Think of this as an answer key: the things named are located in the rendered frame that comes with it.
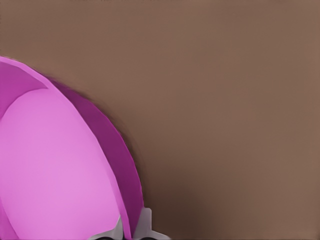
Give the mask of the pink plate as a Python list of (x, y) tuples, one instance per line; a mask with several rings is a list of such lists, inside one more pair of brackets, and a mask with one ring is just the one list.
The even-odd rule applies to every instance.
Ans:
[(142, 208), (135, 162), (92, 102), (0, 56), (0, 240), (89, 240)]

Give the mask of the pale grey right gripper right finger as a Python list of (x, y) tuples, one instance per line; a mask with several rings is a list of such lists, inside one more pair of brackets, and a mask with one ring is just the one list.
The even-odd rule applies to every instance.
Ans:
[(152, 210), (147, 207), (141, 210), (132, 238), (134, 240), (171, 240), (169, 236), (152, 229)]

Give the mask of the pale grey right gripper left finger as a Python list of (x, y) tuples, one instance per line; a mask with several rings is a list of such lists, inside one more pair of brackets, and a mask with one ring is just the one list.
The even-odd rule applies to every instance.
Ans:
[(121, 216), (118, 217), (116, 225), (113, 229), (95, 234), (90, 237), (90, 240), (123, 240), (124, 230)]

